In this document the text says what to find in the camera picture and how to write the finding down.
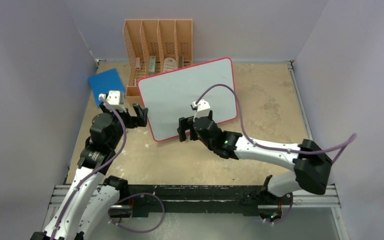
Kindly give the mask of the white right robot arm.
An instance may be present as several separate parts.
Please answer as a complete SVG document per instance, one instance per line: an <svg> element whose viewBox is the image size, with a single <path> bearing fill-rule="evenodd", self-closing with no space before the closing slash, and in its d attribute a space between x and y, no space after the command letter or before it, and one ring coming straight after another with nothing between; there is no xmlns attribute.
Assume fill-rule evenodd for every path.
<svg viewBox="0 0 384 240"><path fill-rule="evenodd" d="M284 144L247 139L239 132L222 130L210 117L181 117L177 132L180 142L201 141L211 152L223 159L256 160L287 169L287 172L268 176L260 196L268 204L294 191L304 190L324 195L333 161L321 152L312 140Z"/></svg>

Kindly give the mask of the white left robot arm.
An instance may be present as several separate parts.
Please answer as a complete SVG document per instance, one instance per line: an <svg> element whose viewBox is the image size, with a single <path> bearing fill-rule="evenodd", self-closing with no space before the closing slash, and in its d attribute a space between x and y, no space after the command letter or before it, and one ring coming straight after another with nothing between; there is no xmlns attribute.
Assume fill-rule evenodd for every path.
<svg viewBox="0 0 384 240"><path fill-rule="evenodd" d="M105 175L120 154L116 147L127 138L126 130L146 127L149 110L135 103L136 115L131 116L122 104L107 106L101 102L99 107L102 112L91 121L90 135L66 196L44 230L34 232L31 239L88 240L113 204L128 201L127 180Z"/></svg>

